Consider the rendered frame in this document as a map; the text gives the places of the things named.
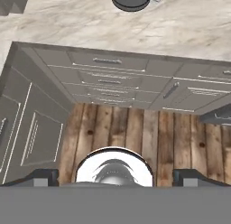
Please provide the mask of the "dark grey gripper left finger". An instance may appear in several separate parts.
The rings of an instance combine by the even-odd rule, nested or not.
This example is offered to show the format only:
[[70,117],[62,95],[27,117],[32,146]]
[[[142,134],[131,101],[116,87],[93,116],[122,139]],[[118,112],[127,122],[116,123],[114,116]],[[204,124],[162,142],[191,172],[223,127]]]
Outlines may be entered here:
[[23,178],[7,182],[5,187],[57,187],[58,178],[58,169],[36,169]]

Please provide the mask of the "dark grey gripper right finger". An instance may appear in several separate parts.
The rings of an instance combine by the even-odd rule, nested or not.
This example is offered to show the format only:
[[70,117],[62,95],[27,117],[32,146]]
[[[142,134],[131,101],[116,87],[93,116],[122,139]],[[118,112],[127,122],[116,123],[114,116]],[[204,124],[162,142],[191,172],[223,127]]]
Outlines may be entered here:
[[227,183],[209,179],[196,169],[174,169],[172,172],[172,178],[173,187],[228,187]]

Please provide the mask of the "grey cupboard door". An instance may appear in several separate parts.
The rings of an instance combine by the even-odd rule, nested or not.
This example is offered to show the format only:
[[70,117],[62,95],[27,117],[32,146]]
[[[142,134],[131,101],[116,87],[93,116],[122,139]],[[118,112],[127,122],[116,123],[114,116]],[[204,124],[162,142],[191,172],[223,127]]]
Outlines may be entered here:
[[7,125],[0,144],[0,185],[24,177],[28,170],[21,166],[24,145],[29,132],[25,124],[26,108],[32,90],[32,83],[5,92],[0,97],[0,123],[6,117]]
[[53,163],[57,159],[63,124],[34,111],[24,145],[21,166]]
[[[175,82],[180,85],[167,98],[163,98]],[[230,92],[231,83],[173,78],[150,105],[150,109],[196,114]]]

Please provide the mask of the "dark grey appliance front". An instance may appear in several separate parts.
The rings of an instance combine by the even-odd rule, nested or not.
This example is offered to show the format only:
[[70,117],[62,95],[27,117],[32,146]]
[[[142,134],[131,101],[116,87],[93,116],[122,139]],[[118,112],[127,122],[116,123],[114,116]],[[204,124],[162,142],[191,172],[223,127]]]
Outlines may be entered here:
[[204,115],[199,117],[199,120],[202,123],[221,125],[221,126],[231,126],[231,120],[224,119],[216,119],[214,114],[217,113],[221,116],[231,116],[231,104],[224,105],[223,107],[219,107],[218,109],[214,109],[210,112],[207,112]]

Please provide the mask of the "white and black round object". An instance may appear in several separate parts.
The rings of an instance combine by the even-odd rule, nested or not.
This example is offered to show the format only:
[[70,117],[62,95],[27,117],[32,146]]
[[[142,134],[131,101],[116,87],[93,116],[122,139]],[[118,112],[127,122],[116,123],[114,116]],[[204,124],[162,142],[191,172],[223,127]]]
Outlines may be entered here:
[[150,165],[136,152],[107,146],[88,154],[77,167],[75,182],[153,187]]

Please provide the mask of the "lowest grey drawer front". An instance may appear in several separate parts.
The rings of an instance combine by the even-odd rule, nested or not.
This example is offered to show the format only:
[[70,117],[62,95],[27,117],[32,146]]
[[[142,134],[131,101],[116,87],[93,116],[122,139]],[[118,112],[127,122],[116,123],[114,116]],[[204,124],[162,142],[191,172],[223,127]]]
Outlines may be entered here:
[[107,98],[92,98],[91,101],[94,104],[103,104],[116,107],[131,107],[132,100],[119,100],[119,99],[107,99]]

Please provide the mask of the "small grey drawer front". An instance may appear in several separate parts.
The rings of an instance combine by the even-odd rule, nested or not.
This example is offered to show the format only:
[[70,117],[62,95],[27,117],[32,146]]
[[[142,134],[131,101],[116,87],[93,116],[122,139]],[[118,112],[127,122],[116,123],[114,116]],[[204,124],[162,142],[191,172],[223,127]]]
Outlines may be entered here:
[[93,97],[106,97],[101,96],[101,93],[115,93],[120,94],[120,97],[108,97],[108,98],[122,98],[122,99],[131,99],[134,100],[136,92],[132,90],[123,90],[123,89],[111,89],[111,88],[97,88],[97,87],[88,87],[87,92],[89,96]]

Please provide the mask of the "medium grey drawer front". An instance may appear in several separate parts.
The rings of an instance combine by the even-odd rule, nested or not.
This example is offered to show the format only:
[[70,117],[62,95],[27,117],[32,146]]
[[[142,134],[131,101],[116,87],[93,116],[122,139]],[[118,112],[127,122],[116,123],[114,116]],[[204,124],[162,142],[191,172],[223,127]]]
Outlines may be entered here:
[[[141,84],[141,78],[139,76],[132,76],[126,74],[101,72],[101,71],[79,71],[79,76],[84,83],[87,84],[101,84],[109,86],[118,86],[122,88],[138,88]],[[97,82],[99,79],[121,81],[120,85],[105,84]]]

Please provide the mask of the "large grey drawer front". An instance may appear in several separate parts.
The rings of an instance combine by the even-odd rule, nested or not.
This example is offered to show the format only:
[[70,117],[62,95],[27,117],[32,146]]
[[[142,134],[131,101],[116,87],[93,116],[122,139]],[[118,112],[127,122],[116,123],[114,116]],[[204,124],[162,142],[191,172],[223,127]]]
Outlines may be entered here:
[[[86,65],[94,66],[100,68],[111,68],[120,70],[134,70],[134,71],[145,71],[148,60],[129,57],[129,56],[117,56],[109,54],[96,54],[89,52],[70,52],[73,65]],[[108,63],[98,63],[92,61],[93,58],[108,59],[108,60],[120,60],[122,64],[108,64]]]

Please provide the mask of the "grey block on worktop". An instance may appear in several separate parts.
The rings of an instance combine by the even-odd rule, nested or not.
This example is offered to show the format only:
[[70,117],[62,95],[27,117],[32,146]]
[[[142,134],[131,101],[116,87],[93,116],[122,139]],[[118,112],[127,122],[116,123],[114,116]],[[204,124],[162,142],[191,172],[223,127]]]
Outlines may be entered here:
[[28,0],[0,0],[0,15],[22,14]]

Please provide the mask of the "dark grey round pot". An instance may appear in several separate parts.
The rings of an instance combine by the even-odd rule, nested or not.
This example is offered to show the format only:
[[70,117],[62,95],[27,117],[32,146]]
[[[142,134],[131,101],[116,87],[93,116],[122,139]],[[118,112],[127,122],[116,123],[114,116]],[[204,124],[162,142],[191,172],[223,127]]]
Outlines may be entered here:
[[143,10],[150,3],[150,0],[112,0],[112,2],[120,10],[137,12]]

